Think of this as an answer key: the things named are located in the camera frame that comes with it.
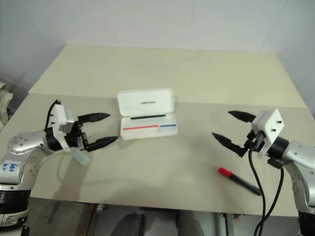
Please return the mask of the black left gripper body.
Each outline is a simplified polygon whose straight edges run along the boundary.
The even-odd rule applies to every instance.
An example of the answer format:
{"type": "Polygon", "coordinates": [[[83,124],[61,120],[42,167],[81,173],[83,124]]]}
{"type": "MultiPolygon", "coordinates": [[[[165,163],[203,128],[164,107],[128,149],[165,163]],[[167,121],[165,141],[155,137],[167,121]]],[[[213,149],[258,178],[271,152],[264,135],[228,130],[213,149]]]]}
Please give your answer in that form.
{"type": "Polygon", "coordinates": [[[89,115],[79,116],[78,120],[74,122],[71,131],[65,136],[66,142],[71,148],[87,149],[89,145],[87,134],[82,130],[84,123],[87,122],[90,122],[89,115]]]}

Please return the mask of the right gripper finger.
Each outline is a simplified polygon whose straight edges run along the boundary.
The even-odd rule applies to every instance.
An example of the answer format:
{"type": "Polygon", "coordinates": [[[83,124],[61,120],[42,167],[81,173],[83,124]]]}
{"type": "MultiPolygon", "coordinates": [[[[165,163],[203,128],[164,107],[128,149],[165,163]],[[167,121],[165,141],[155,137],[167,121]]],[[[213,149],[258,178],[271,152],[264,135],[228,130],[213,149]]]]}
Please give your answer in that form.
{"type": "Polygon", "coordinates": [[[242,112],[242,111],[228,111],[228,113],[243,122],[252,123],[254,119],[256,118],[255,115],[247,113],[247,112],[242,112]]]}
{"type": "Polygon", "coordinates": [[[228,139],[227,137],[217,134],[217,133],[212,133],[212,135],[214,136],[214,138],[224,147],[226,147],[227,149],[235,152],[238,156],[243,157],[246,153],[246,150],[243,149],[242,147],[232,143],[232,141],[230,139],[228,139]]]}

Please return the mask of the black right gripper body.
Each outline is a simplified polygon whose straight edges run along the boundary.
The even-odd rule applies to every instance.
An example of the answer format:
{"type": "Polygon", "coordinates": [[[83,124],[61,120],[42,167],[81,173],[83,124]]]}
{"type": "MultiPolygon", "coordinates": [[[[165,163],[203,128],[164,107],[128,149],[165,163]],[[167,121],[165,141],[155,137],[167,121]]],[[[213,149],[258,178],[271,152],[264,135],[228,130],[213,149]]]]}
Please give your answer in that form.
{"type": "Polygon", "coordinates": [[[263,131],[259,131],[257,134],[254,133],[253,130],[251,130],[247,135],[247,140],[244,144],[245,152],[252,149],[254,152],[260,152],[262,147],[265,144],[264,138],[265,134],[263,131]]]}

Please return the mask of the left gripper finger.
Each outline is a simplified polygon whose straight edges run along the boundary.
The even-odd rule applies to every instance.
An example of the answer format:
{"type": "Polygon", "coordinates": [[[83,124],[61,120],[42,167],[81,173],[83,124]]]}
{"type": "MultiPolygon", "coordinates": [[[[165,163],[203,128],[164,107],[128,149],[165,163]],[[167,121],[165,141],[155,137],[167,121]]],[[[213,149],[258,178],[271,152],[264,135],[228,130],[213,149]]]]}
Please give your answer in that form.
{"type": "Polygon", "coordinates": [[[115,142],[118,139],[118,136],[105,137],[101,139],[97,139],[94,143],[87,143],[85,145],[86,151],[94,151],[100,148],[104,148],[111,143],[115,142]]]}
{"type": "Polygon", "coordinates": [[[97,121],[103,120],[109,116],[110,116],[110,114],[107,114],[107,113],[91,113],[91,114],[79,116],[78,121],[80,123],[97,122],[97,121]]]}

